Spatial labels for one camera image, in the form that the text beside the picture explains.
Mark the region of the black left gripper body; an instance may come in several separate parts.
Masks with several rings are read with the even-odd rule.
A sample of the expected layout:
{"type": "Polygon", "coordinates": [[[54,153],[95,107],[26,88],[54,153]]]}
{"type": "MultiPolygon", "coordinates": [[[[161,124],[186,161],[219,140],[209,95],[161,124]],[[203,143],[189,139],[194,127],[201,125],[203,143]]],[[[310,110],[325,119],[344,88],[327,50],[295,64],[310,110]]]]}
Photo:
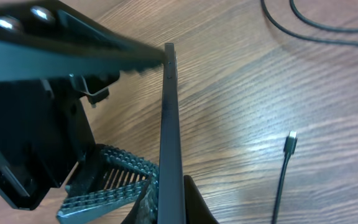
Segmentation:
{"type": "Polygon", "coordinates": [[[81,98],[98,103],[119,74],[0,82],[0,196],[33,210],[96,143],[81,98]]]}

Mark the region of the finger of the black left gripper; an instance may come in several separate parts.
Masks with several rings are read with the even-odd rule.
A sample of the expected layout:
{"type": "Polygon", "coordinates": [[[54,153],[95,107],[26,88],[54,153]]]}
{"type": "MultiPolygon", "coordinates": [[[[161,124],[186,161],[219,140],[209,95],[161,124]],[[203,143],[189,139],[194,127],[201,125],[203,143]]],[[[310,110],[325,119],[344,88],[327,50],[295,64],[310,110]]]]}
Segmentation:
{"type": "Polygon", "coordinates": [[[0,82],[141,71],[162,50],[111,32],[61,1],[0,4],[0,82]]]}
{"type": "Polygon", "coordinates": [[[96,145],[90,158],[77,165],[57,212],[60,223],[87,223],[135,202],[158,165],[123,149],[96,145]]]}

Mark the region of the blue Samsung Galaxy smartphone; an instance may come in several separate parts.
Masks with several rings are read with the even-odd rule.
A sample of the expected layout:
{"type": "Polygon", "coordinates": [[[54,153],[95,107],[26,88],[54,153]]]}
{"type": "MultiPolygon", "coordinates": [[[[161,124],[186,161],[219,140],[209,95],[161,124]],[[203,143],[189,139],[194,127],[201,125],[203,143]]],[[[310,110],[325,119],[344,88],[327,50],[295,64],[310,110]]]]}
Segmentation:
{"type": "Polygon", "coordinates": [[[178,111],[177,58],[173,43],[164,45],[160,128],[158,218],[161,224],[185,224],[185,192],[178,111]]]}

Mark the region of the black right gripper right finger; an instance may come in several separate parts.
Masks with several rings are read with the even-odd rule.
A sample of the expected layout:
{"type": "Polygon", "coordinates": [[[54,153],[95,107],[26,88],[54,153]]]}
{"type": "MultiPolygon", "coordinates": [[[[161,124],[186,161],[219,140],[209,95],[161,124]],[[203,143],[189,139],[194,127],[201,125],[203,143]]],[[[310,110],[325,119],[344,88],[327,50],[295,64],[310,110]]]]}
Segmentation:
{"type": "Polygon", "coordinates": [[[190,175],[185,175],[185,210],[187,224],[219,224],[213,217],[190,175]]]}

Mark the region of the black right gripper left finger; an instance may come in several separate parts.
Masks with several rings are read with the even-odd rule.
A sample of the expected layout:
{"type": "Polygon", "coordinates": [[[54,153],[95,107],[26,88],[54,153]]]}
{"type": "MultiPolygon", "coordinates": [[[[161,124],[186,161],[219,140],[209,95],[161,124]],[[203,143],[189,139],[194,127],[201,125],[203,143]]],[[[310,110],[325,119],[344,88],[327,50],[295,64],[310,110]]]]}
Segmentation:
{"type": "Polygon", "coordinates": [[[149,177],[122,224],[156,224],[158,217],[158,180],[149,177]]]}

